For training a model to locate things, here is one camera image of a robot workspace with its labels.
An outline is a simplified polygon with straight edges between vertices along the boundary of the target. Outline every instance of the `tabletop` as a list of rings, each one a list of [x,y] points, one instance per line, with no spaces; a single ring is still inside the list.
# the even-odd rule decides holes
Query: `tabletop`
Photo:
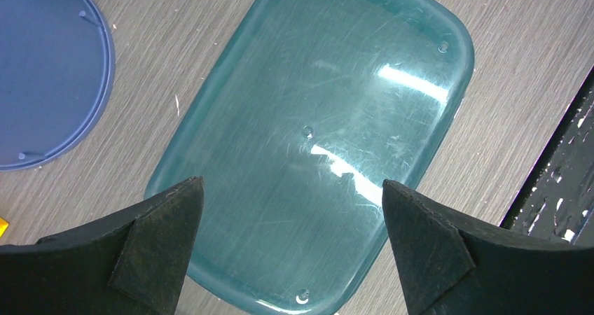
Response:
[[[0,173],[0,244],[32,244],[142,200],[168,141],[254,0],[95,0],[116,79],[80,145]],[[498,224],[594,65],[594,0],[437,0],[466,25],[476,65],[418,190]],[[176,98],[179,100],[179,114]],[[186,278],[178,314],[243,314]],[[405,314],[389,245],[341,315]]]

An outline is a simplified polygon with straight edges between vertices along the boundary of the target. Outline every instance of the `teal container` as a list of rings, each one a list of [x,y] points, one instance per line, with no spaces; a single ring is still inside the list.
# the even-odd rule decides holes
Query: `teal container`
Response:
[[[433,0],[256,0],[146,190],[205,178],[188,275],[253,314],[334,314],[387,240],[383,180],[418,185],[473,65]]]

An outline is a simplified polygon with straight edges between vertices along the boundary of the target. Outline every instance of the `teal container edge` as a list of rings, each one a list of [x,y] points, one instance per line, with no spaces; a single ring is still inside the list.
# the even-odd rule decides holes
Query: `teal container edge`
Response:
[[[439,135],[433,136],[431,141],[431,145],[425,150],[424,155],[427,157],[422,158],[417,164],[416,173],[410,176],[413,180],[406,182],[405,184],[410,188],[416,188],[426,170],[429,167],[432,159],[434,158],[438,147],[443,142],[446,133],[448,131],[449,126],[451,125],[453,118],[462,102],[462,95],[466,90],[473,71],[474,67],[474,47],[472,45],[472,41],[468,31],[466,30],[465,26],[462,22],[453,15],[449,10],[446,10],[440,4],[438,4],[434,0],[411,0],[415,1],[417,4],[423,6],[423,8],[428,8],[429,10],[433,10],[439,12],[443,19],[447,19],[450,23],[450,29],[455,32],[455,37],[461,39],[463,42],[466,43],[466,47],[461,49],[465,66],[463,67],[464,71],[467,72],[465,77],[458,81],[457,85],[453,88],[460,90],[460,96],[456,97],[455,99],[449,99],[447,106],[443,110],[443,119],[439,121],[437,124],[438,128],[437,131],[440,132]],[[243,21],[241,22],[240,26],[237,28],[237,31],[233,35],[232,39],[230,40],[229,44],[226,46],[225,50],[221,54],[220,58],[217,60],[217,63],[214,65],[210,75],[204,82],[201,91],[196,96],[192,107],[194,107],[194,103],[203,103],[205,108],[209,108],[210,104],[214,102],[214,97],[210,94],[206,94],[206,92],[202,92],[203,90],[210,90],[212,88],[221,88],[222,85],[226,82],[227,77],[229,77],[231,71],[230,64],[239,60],[239,58],[244,54],[245,49],[248,46],[250,41],[249,36],[246,34],[253,34],[255,33],[258,28],[262,25],[262,20],[258,17],[262,15],[266,8],[269,8],[270,5],[278,3],[278,0],[256,0],[254,5],[250,8],[249,12],[244,17]],[[186,122],[189,120],[196,120],[197,117],[204,118],[207,113],[199,113],[197,115],[188,115],[182,120],[182,123],[179,127],[185,127]],[[169,163],[166,158],[170,155],[170,150],[172,149],[172,144],[174,140],[170,142],[170,145],[167,147],[163,158],[159,162],[158,166],[156,167],[156,172],[152,175],[151,180],[148,183],[145,197],[150,197],[160,191],[163,186],[163,178],[162,174],[158,172],[159,169],[166,167]],[[209,179],[205,177],[205,192],[209,190]],[[201,232],[209,232],[209,230],[200,229],[199,234]],[[222,300],[245,310],[246,312],[252,314],[334,314],[336,313],[355,293],[358,287],[361,285],[364,277],[367,275],[369,269],[375,262],[375,259],[381,252],[385,242],[387,241],[387,231],[384,228],[381,228],[377,231],[374,236],[374,241],[372,245],[372,249],[374,251],[368,254],[368,259],[364,265],[360,266],[357,270],[357,273],[354,275],[351,282],[346,286],[345,292],[335,300],[332,300],[327,307],[323,309],[316,309],[315,311],[295,311],[295,312],[287,312],[285,309],[277,309],[274,310],[274,305],[266,305],[265,307],[262,305],[262,300],[257,300],[254,298],[251,293],[247,292],[246,290],[236,289],[236,288],[229,288],[229,285],[236,284],[237,281],[233,281],[231,278],[226,276],[226,273],[219,270],[217,267],[211,265],[209,262],[199,262],[191,261],[188,267],[188,276],[200,284],[202,287],[207,289],[209,292],[215,294],[217,297],[221,298]]]

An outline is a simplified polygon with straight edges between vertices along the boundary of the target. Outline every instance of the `white speck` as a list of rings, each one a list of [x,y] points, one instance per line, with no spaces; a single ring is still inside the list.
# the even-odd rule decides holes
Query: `white speck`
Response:
[[[175,107],[177,108],[177,116],[179,117],[179,99],[177,98],[177,94],[175,95]]]
[[[563,235],[563,239],[567,240],[568,242],[570,242],[575,236],[575,232],[567,229],[565,230],[565,235]]]
[[[532,225],[528,229],[528,233],[531,233],[532,232],[532,229],[534,228],[534,224],[537,223],[537,221],[538,221],[539,218],[540,218],[540,215],[537,215],[537,217],[534,219],[534,222],[532,222]]]

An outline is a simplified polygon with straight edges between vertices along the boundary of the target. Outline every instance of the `table surface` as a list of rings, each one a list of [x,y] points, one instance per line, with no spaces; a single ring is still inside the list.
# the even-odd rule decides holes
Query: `table surface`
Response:
[[[31,244],[142,200],[204,78],[254,0],[95,0],[112,27],[116,81],[75,149],[0,173],[0,244]],[[594,65],[594,0],[437,0],[467,26],[476,71],[419,191],[498,224]],[[179,99],[177,115],[175,97]],[[339,311],[405,314],[384,248]],[[186,278],[178,314],[243,314]]]

